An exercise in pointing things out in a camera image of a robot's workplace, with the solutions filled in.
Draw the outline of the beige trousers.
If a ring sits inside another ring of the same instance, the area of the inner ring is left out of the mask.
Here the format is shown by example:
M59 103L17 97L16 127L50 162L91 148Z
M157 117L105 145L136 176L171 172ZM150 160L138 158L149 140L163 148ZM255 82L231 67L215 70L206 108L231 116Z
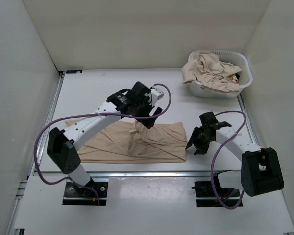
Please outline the beige trousers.
M188 140L181 122L156 124L118 121L94 135L78 151L85 163L183 163Z

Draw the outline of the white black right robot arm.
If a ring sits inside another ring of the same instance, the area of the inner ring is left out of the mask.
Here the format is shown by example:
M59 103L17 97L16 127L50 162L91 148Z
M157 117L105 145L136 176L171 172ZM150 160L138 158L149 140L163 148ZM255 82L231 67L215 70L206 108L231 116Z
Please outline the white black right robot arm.
M284 179L277 152L271 147L262 148L251 143L242 137L239 129L234 129L226 121L218 121L216 116L213 112L200 115L201 126L193 129L186 146L194 146L196 155L204 155L208 152L210 143L220 144L211 162L211 192L221 196L228 188L232 188L253 197L282 190ZM223 148L240 160L240 171L214 172L217 155Z

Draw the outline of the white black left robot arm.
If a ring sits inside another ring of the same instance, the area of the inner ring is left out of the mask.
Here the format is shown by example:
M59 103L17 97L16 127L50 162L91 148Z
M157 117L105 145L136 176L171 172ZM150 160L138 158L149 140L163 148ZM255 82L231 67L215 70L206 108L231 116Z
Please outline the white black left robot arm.
M162 108L156 108L164 92L154 86L147 87L136 82L131 89L122 89L107 100L89 117L59 130L57 127L49 132L47 155L53 160L63 174L66 174L83 197L95 195L94 181L81 165L78 151L94 135L123 117L133 117L146 128L151 128Z

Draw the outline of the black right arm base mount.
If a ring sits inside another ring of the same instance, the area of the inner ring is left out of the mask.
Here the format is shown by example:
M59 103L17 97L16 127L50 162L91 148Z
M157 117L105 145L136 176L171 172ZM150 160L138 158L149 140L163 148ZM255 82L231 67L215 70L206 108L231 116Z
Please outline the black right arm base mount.
M223 207L214 194L210 171L190 171L189 173L194 178L194 183L191 189L196 196L196 206L199 208ZM220 200L226 205L226 207L234 207L237 203L239 203L238 207L242 207L243 203L240 201L241 191L233 188L222 188L217 177L219 173L225 173L225 171L218 171L217 173L214 173L213 176L215 191Z

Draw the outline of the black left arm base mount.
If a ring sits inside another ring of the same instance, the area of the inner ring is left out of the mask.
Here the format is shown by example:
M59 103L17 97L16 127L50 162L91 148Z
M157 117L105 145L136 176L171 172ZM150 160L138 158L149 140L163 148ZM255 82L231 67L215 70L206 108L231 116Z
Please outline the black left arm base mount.
M108 181L94 181L92 185L88 186L92 187L97 192L98 196L90 189L80 188L74 183L67 181L62 204L72 206L106 206Z

